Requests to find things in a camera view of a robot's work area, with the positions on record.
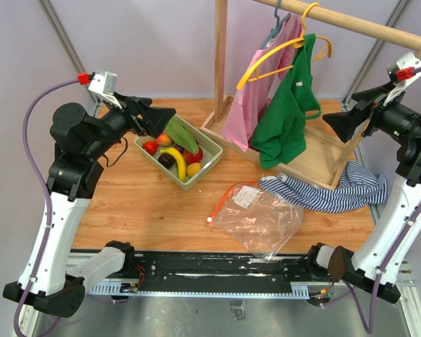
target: gray hanger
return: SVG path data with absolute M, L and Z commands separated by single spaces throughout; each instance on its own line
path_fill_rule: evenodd
M 279 9 L 279 5 L 281 4 L 281 1 L 282 0 L 278 0 L 274 7 L 274 17 L 276 18 L 276 27 L 272 28 L 271 32 L 269 33 L 268 37 L 265 39 L 264 43 L 261 45 L 260 49 L 265 49 L 265 47 L 267 47 L 269 40 L 274 39 L 275 37 L 278 36 L 283 26 L 283 23 L 286 20 L 288 20 L 289 17 L 291 16 L 291 14 L 289 13 L 282 20 L 280 19 L 278 15 L 278 9 Z

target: green cloth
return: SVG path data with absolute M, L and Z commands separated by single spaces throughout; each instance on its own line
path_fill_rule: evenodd
M 288 164 L 306 150 L 306 119 L 317 118 L 321 106 L 312 92 L 310 62 L 316 36 L 304 36 L 304 46 L 296 51 L 291 68 L 265 110 L 251 139 L 251 146 L 260 151 L 260 167 L 269 169 L 279 163 Z M 318 110 L 306 116 L 306 112 Z

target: clothes hanger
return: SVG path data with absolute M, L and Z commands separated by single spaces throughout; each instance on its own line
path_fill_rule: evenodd
M 274 53 L 284 49 L 287 46 L 292 45 L 295 48 L 301 48 L 304 44 L 304 34 L 305 34 L 305 30 L 306 30 L 306 24 L 305 24 L 305 18 L 308 14 L 308 12 L 312 9 L 312 7 L 314 6 L 320 6 L 318 2 L 314 2 L 312 4 L 309 5 L 309 7 L 307 7 L 307 9 L 304 11 L 304 13 L 302 14 L 301 17 L 301 24 L 303 26 L 303 30 L 301 32 L 301 36 L 287 41 L 284 44 L 281 44 L 280 46 L 277 46 L 276 48 L 272 49 L 271 51 L 269 51 L 268 53 L 266 53 L 265 55 L 263 55 L 259 60 L 257 60 L 248 70 L 246 70 L 245 74 L 243 74 L 242 78 L 240 79 L 239 83 L 237 84 L 237 90 L 241 90 L 243 88 L 243 86 L 245 85 L 246 82 L 253 82 L 253 81 L 257 81 L 259 79 L 263 79 L 265 77 L 277 74 L 279 72 L 283 72 L 286 71 L 288 69 L 293 68 L 292 65 L 289 65 L 288 67 L 284 67 L 278 70 L 274 70 L 273 72 L 268 72 L 266 74 L 261 74 L 259 75 L 258 73 L 258 67 L 260 64 L 262 64 L 262 62 L 264 62 L 266 59 L 268 59 L 271 55 L 273 55 Z M 324 58 L 326 55 L 330 58 L 332 57 L 332 43 L 330 42 L 330 40 L 327 37 L 323 37 L 321 35 L 317 35 L 316 36 L 318 39 L 323 39 L 326 41 L 326 45 L 319 51 L 319 53 L 317 54 L 317 56 L 312 59 L 312 62 L 320 60 L 322 58 Z
M 282 0 L 278 0 L 276 2 L 276 6 L 274 7 L 274 17 L 276 18 L 276 27 L 274 27 L 271 32 L 269 33 L 268 37 L 265 39 L 264 43 L 261 45 L 260 49 L 265 49 L 269 40 L 274 39 L 278 36 L 279 32 L 282 29 L 283 23 L 292 16 L 290 13 L 287 14 L 282 20 L 278 15 L 279 5 L 281 4 Z

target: lemon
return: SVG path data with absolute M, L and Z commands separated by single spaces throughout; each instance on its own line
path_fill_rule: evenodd
M 190 164 L 187 167 L 187 175 L 189 176 L 189 178 L 193 177 L 194 175 L 196 175 L 198 173 L 198 171 L 201 170 L 201 164 L 200 163 L 193 163 Z

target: striped shirt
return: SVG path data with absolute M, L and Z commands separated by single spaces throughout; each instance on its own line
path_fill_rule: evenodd
M 326 213 L 342 213 L 368 204 L 381 204 L 387 198 L 384 175 L 373 174 L 356 161 L 346 163 L 334 190 L 309 185 L 283 173 L 260 179 L 259 186 L 294 205 Z

